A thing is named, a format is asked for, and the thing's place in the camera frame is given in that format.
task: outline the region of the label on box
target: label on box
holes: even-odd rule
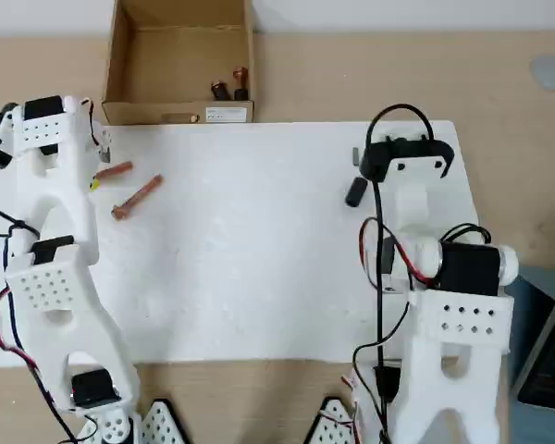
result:
[[[247,121],[247,108],[205,108],[207,123],[242,123]]]

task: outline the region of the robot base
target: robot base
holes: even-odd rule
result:
[[[116,440],[117,436],[127,435],[127,430],[119,427],[119,424],[97,419],[98,430],[94,433],[94,423],[87,421],[77,439],[85,439],[86,444],[189,444],[185,432],[181,427],[179,418],[175,415],[172,405],[168,400],[155,400],[150,411],[142,421],[140,416],[135,415],[133,426],[128,437],[121,442]]]

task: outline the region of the hole pattern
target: hole pattern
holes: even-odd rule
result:
[[[331,417],[338,418],[340,421],[350,421],[351,418],[342,409],[338,401],[331,401],[326,409]],[[349,427],[340,425],[322,416],[310,438],[309,444],[351,444],[353,443],[352,432]]]
[[[69,277],[66,276],[64,270],[33,274],[30,277],[22,277],[19,282],[20,285],[17,285],[14,291],[17,294],[22,292],[30,305],[40,311],[61,309],[65,302],[74,302],[74,297],[70,292]],[[60,297],[61,292],[66,293],[67,297]]]
[[[143,444],[183,444],[182,436],[174,427],[174,421],[172,421],[172,416],[168,413],[167,407],[161,403],[157,404],[144,419],[145,428],[150,430],[151,433],[143,437]]]
[[[452,310],[452,307],[450,307],[448,304],[445,304],[445,305],[442,306],[442,309],[443,309],[446,313],[448,313],[448,312],[450,312],[450,311]],[[458,312],[459,312],[461,315],[464,315],[464,314],[467,313],[467,310],[466,310],[464,307],[459,307]],[[473,314],[474,314],[474,315],[480,315],[480,314],[481,314],[481,309],[480,309],[479,307],[473,308]],[[489,310],[489,311],[487,312],[487,314],[489,315],[489,317],[492,317],[492,316],[494,316],[494,315],[496,314],[496,312],[495,312],[495,310]],[[447,322],[442,323],[440,327],[442,328],[442,330],[448,330],[448,329],[450,328],[450,326],[449,326],[449,324],[448,324]],[[458,325],[456,325],[456,330],[457,330],[458,332],[464,331],[464,325],[463,325],[463,324],[458,324]],[[473,332],[473,333],[478,333],[478,331],[479,331],[479,327],[478,327],[478,326],[471,326],[471,332]],[[492,335],[492,334],[493,334],[493,328],[488,327],[488,328],[485,329],[485,332],[486,332],[488,335]]]
[[[42,119],[48,119],[47,123],[38,123],[37,125],[23,125],[23,130],[25,132],[25,142],[33,140],[34,142],[61,142],[58,140],[53,141],[55,136],[59,136],[59,122],[55,121],[57,117],[42,117]]]
[[[107,419],[106,421],[104,421],[102,418],[99,418],[98,422],[99,422],[99,429],[97,433],[94,435],[94,438],[97,444],[105,443],[104,441],[101,440],[101,437],[113,443],[123,442],[121,439],[124,433],[127,431],[127,427],[130,426],[127,423],[124,425],[122,418],[119,418],[119,417],[117,419],[115,418]],[[79,435],[79,437],[82,437],[82,436],[86,436],[86,434],[81,433]]]

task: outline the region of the perforated plate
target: perforated plate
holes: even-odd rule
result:
[[[163,401],[155,401],[142,421],[142,444],[188,444]]]
[[[91,434],[94,432],[94,423],[92,421],[87,421],[84,424],[84,427],[82,428],[80,433],[76,436],[76,438],[83,439],[86,437],[90,437],[85,441],[82,441],[82,442],[85,442],[86,444],[101,444],[101,443],[107,443],[107,442],[111,444],[116,444],[116,443],[125,442],[125,440],[127,439],[127,438],[124,438],[124,435],[126,435],[125,432],[126,431],[128,433],[130,432],[130,430],[127,430],[125,428],[130,425],[127,419],[122,419],[121,424],[119,424],[119,421],[116,421],[115,417],[107,418],[106,415],[97,417],[96,420],[99,426],[96,433],[94,433],[94,435],[91,436]],[[140,416],[137,413],[135,413],[132,417],[132,420],[134,424],[138,424],[140,422]],[[133,436],[133,442],[131,444],[141,443],[139,439],[139,436],[142,434],[141,430],[142,430],[141,428],[137,428],[133,430],[134,436]]]
[[[412,293],[422,334],[442,342],[508,349],[512,297],[450,293]]]
[[[304,444],[353,444],[352,429],[338,424],[322,412],[341,422],[352,420],[340,400],[327,398]]]
[[[82,294],[81,277],[74,263],[78,247],[67,246],[58,250],[56,259],[48,264],[21,266],[16,259],[7,270],[6,280],[13,294],[21,304],[30,310],[69,310],[75,304],[75,297]]]
[[[97,421],[101,435],[110,444],[121,444],[130,434],[130,421],[121,409],[105,412]]]
[[[115,424],[111,423],[109,427],[106,427],[106,425],[101,425],[101,421],[99,421],[99,429],[94,436],[85,442],[87,444],[100,444],[103,439],[101,432],[113,430],[113,426]],[[77,439],[89,437],[93,431],[94,424],[87,421],[77,435]],[[135,429],[135,432],[138,433],[134,434],[134,444],[189,444],[189,441],[181,432],[180,426],[175,422],[175,415],[164,401],[155,401],[152,404],[150,412],[142,420],[141,427]]]
[[[17,154],[39,146],[64,142],[71,130],[71,118],[67,114],[25,120],[21,129],[15,128]]]

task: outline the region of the screw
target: screw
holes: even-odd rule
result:
[[[138,192],[131,196],[121,206],[115,205],[113,207],[113,210],[111,210],[111,215],[115,218],[115,220],[127,218],[130,215],[131,209],[138,203],[143,201],[146,196],[148,196],[148,194],[158,188],[161,183],[163,183],[162,175],[159,174],[157,176],[154,176],[146,185],[141,187]]]
[[[232,72],[232,77],[239,83],[242,89],[247,88],[247,81],[249,80],[249,69],[240,67]]]
[[[351,162],[355,167],[360,166],[360,148],[354,146],[351,150]]]
[[[124,162],[123,164],[115,165],[110,168],[104,169],[103,171],[99,171],[94,175],[94,178],[97,180],[108,179],[117,174],[125,173],[126,171],[131,171],[133,169],[133,163],[131,162]]]

